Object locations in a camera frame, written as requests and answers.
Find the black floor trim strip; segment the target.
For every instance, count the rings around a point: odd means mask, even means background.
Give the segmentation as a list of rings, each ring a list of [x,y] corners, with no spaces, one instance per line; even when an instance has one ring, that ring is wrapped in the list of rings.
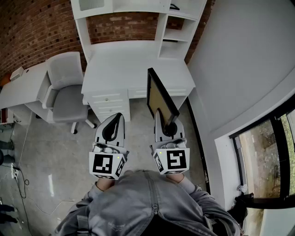
[[[190,113],[190,117],[191,117],[191,120],[192,120],[192,124],[193,124],[193,127],[194,127],[194,131],[195,131],[195,135],[196,135],[196,139],[197,139],[197,143],[198,143],[198,147],[199,147],[199,152],[200,152],[200,155],[201,155],[201,162],[202,162],[202,168],[203,168],[204,177],[205,177],[206,190],[210,194],[211,193],[210,182],[209,182],[207,164],[206,164],[205,154],[204,154],[204,150],[203,150],[203,145],[202,145],[202,142],[201,142],[200,133],[199,133],[199,130],[198,130],[198,127],[197,127],[197,123],[196,123],[196,120],[195,120],[195,116],[194,116],[190,101],[189,101],[188,98],[186,98],[185,101],[186,101],[186,104],[188,106],[188,110],[189,110],[189,113]]]

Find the orange object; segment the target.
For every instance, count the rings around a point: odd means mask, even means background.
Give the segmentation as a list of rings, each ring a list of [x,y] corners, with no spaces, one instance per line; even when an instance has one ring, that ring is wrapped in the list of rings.
[[[7,73],[3,76],[3,78],[0,80],[1,88],[11,81],[10,77],[11,77],[11,73]]]

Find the dark blue fabric item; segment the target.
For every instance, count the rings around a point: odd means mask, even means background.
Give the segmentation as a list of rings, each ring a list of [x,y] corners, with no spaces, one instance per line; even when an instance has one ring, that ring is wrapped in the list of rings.
[[[2,212],[15,212],[16,208],[9,205],[0,204],[0,224],[4,224],[6,222],[17,223],[17,219],[14,217],[7,215],[6,213]]]

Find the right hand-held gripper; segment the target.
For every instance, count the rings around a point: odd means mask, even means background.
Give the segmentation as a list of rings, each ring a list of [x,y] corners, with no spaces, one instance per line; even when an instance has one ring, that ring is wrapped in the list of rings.
[[[159,173],[178,174],[189,170],[190,149],[186,147],[187,139],[184,138],[182,122],[171,122],[163,132],[164,119],[160,110],[156,110],[154,121],[156,142],[150,148]],[[163,141],[164,136],[172,140]]]

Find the black framed deer picture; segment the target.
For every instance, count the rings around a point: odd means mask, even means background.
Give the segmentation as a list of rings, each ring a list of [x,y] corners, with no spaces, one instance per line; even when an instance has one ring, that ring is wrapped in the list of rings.
[[[153,68],[147,70],[147,106],[153,118],[157,110],[160,111],[165,128],[179,116],[176,105]]]

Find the white shelf unit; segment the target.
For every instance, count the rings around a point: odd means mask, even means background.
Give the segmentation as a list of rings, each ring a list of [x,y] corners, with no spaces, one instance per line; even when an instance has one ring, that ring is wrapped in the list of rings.
[[[113,0],[113,11],[166,13],[170,4],[171,0]]]

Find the small white drawer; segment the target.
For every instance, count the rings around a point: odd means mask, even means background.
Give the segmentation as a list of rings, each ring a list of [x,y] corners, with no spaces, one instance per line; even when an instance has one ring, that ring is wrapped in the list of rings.
[[[128,103],[112,103],[92,106],[92,110],[95,114],[102,116],[115,113],[129,113],[129,104]]]
[[[120,103],[126,102],[128,95],[126,93],[116,93],[116,94],[100,94],[93,95],[90,97],[91,104],[106,104],[106,103]]]

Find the black bag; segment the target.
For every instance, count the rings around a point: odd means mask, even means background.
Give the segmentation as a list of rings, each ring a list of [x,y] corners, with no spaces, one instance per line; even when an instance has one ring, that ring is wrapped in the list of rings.
[[[241,229],[245,227],[245,219],[248,215],[248,208],[252,208],[254,206],[254,194],[242,194],[235,198],[236,204],[234,206],[235,210],[235,219],[240,225]]]

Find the red white storage box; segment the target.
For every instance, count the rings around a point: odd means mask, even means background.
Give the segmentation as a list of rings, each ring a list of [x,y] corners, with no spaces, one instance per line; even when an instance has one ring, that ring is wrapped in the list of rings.
[[[0,109],[0,125],[12,124],[14,122],[14,115],[8,108]]]

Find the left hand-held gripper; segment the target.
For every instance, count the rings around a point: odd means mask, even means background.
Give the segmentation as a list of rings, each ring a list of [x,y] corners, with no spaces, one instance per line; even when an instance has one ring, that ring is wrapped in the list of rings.
[[[129,154],[124,141],[123,114],[106,118],[97,127],[93,150],[89,152],[89,173],[101,179],[118,180]]]

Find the white desk with shelves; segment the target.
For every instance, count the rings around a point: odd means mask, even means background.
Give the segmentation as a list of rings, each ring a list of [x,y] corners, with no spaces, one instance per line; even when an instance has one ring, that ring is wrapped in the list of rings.
[[[186,89],[189,96],[195,87],[184,60],[158,57],[159,48],[155,39],[93,44],[89,37],[87,18],[75,19],[75,21],[87,61],[82,94],[84,102],[90,107],[104,105],[91,104],[89,99],[93,95],[116,93],[128,95],[129,89],[147,89],[148,68],[155,70],[167,90]],[[182,21],[171,18],[167,24],[170,29],[177,29],[182,26]],[[181,107],[188,96],[172,96],[172,100],[176,107]],[[128,98],[124,103],[129,104],[130,100]],[[96,114],[100,121],[104,121],[110,115]],[[130,110],[123,115],[126,121],[130,121]]]

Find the white grey office chair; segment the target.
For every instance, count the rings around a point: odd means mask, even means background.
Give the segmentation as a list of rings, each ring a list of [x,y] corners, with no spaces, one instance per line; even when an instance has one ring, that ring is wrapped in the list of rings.
[[[46,60],[51,82],[42,104],[51,109],[54,123],[72,123],[71,133],[76,134],[76,125],[86,122],[91,128],[97,125],[88,119],[89,105],[83,103],[82,85],[84,74],[79,52],[61,53]]]

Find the person's right forearm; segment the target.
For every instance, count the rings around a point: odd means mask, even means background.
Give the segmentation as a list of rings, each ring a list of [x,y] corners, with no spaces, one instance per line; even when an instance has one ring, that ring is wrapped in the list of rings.
[[[201,207],[218,205],[210,194],[202,190],[198,185],[194,185],[183,174],[168,174],[166,177],[180,185]]]

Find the wide white drawer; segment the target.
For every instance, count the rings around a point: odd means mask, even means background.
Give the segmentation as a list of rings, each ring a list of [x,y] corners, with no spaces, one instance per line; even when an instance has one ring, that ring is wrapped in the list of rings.
[[[186,89],[168,89],[168,94],[172,96],[188,96],[188,91]],[[128,90],[128,98],[146,98],[147,89],[146,88],[132,88]]]

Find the white open side shelves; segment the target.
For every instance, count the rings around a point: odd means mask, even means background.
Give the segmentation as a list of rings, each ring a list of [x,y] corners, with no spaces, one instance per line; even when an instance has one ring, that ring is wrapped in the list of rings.
[[[160,59],[184,60],[197,30],[207,0],[171,0],[180,10],[160,13],[155,34]],[[177,29],[168,27],[168,20],[177,18],[182,26]]]

